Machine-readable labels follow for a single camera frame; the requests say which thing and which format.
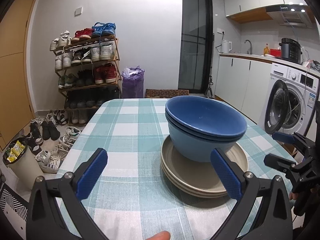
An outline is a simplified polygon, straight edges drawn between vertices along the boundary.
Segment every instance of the rice cooker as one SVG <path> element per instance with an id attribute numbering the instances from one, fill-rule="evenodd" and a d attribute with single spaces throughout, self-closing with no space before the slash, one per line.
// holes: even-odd
<path id="1" fill-rule="evenodd" d="M 301 64 L 301 46 L 297 41 L 283 38 L 279 45 L 281 46 L 281 59 Z"/>

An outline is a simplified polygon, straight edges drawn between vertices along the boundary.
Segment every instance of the stack of bowls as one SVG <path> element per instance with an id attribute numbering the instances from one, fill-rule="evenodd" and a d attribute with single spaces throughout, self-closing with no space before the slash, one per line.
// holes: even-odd
<path id="1" fill-rule="evenodd" d="M 175 148 L 197 162 L 210 162 L 215 148 L 227 152 L 247 129 L 246 120 L 234 108 L 202 97 L 171 98 L 165 106 L 165 117 Z"/>

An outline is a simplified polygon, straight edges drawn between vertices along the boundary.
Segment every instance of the tablecloth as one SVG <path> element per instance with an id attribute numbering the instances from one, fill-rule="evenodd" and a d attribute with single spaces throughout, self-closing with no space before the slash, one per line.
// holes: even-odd
<path id="1" fill-rule="evenodd" d="M 169 134 L 166 99 L 114 99 L 104 103 L 84 128 L 60 167 L 57 178 L 75 171 L 98 147 L 108 164 L 82 204 L 110 239 L 146 239 L 167 230 L 175 239 L 210 239 L 236 201 L 229 197 L 202 199 L 176 188 L 160 168 L 161 144 Z M 247 153 L 249 171 L 260 178 L 284 174 L 264 165 L 266 154 L 292 157 L 268 134 L 246 118 L 248 129 L 238 141 Z M 288 192 L 292 188 L 284 178 Z M 258 210 L 257 199 L 241 231 L 246 233 Z M 78 235 L 58 199 L 69 230 Z"/>

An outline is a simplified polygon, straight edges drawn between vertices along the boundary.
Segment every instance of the doormat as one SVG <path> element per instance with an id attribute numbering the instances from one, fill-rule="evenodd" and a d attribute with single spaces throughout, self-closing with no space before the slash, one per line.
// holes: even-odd
<path id="1" fill-rule="evenodd" d="M 23 220 L 27 221 L 29 203 L 4 183 L 0 192 L 0 208 L 2 211 L 4 211 L 6 204 L 8 204 Z"/>

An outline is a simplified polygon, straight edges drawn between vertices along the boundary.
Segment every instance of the washing machine door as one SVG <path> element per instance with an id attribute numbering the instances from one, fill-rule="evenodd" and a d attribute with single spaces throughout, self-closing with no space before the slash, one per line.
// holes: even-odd
<path id="1" fill-rule="evenodd" d="M 287 85 L 277 80 L 272 87 L 264 121 L 266 133 L 273 134 L 278 131 L 288 114 L 289 109 L 289 91 Z"/>

